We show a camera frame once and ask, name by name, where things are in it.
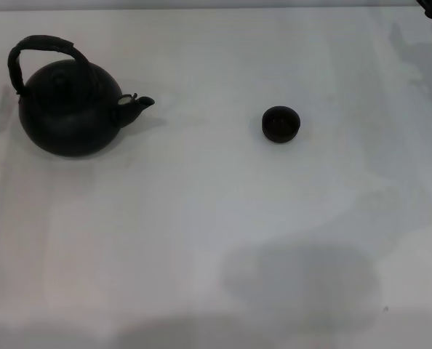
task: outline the teapot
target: teapot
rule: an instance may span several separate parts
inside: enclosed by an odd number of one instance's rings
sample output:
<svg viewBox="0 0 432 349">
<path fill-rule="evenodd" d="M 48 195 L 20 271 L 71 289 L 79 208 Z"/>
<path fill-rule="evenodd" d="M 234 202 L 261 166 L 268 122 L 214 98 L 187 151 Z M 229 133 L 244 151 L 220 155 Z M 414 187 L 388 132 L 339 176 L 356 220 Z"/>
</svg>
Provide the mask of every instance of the teapot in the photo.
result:
<svg viewBox="0 0 432 349">
<path fill-rule="evenodd" d="M 70 55 L 40 68 L 24 84 L 24 49 Z M 149 97 L 123 95 L 109 73 L 90 63 L 73 43 L 55 36 L 23 39 L 9 53 L 9 77 L 19 99 L 19 117 L 29 138 L 60 156 L 85 156 L 104 148 L 122 127 L 152 106 Z"/>
</svg>

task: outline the teapot handle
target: teapot handle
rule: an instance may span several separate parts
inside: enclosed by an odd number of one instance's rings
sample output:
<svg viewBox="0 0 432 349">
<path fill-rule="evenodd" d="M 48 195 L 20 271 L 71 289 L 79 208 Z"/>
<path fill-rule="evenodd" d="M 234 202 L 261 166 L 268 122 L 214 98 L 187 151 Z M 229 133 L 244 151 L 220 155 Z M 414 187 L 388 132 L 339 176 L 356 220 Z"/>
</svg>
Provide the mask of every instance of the teapot handle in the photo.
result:
<svg viewBox="0 0 432 349">
<path fill-rule="evenodd" d="M 13 49 L 11 49 L 7 59 L 7 66 L 9 68 L 9 77 L 11 78 L 12 86 L 15 88 L 18 95 L 26 95 L 28 92 L 24 85 L 19 63 L 20 53 L 24 49 L 32 49 L 36 51 L 55 51 L 70 55 L 74 60 L 76 60 L 77 64 L 79 64 L 82 73 L 86 75 L 87 80 L 92 85 L 92 94 L 96 95 L 98 90 L 98 80 L 88 59 L 83 56 L 79 50 L 74 48 L 72 42 L 63 40 L 56 36 L 48 35 L 28 36 L 19 42 L 19 44 L 17 44 Z"/>
</svg>

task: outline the teapot body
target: teapot body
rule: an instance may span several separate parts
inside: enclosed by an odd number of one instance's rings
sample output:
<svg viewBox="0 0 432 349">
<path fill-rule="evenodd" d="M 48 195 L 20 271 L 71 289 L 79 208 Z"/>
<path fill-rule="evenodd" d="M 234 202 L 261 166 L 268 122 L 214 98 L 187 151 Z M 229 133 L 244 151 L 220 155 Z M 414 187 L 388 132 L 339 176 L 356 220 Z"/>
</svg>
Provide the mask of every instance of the teapot body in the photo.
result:
<svg viewBox="0 0 432 349">
<path fill-rule="evenodd" d="M 70 55 L 44 66 L 24 84 L 19 56 L 23 50 Z M 23 129 L 40 148 L 60 156 L 85 156 L 104 148 L 122 127 L 155 102 L 123 95 L 116 80 L 91 63 L 72 42 L 55 36 L 28 36 L 7 59 L 12 86 L 20 95 Z"/>
<path fill-rule="evenodd" d="M 19 117 L 23 129 L 40 148 L 60 156 L 85 156 L 109 144 L 121 127 L 114 120 L 112 108 L 122 96 L 121 88 L 109 73 L 90 63 L 99 82 L 97 95 L 65 99 L 53 95 L 53 75 L 62 72 L 70 84 L 83 89 L 83 81 L 75 79 L 79 69 L 75 60 L 51 63 L 35 72 L 25 84 L 28 94 L 20 98 Z"/>
</svg>

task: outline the white table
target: white table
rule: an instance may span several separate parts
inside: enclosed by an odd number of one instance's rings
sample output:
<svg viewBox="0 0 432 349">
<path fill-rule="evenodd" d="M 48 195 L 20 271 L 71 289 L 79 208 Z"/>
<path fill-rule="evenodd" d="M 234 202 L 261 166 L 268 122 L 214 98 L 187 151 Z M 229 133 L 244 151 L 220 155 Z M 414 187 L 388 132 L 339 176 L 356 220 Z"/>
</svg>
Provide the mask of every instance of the white table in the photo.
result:
<svg viewBox="0 0 432 349">
<path fill-rule="evenodd" d="M 156 100 L 67 160 L 19 40 Z M 24 52 L 28 78 L 59 54 Z M 260 119 L 294 108 L 299 135 Z M 432 349 L 432 21 L 418 7 L 0 13 L 0 349 Z"/>
</svg>

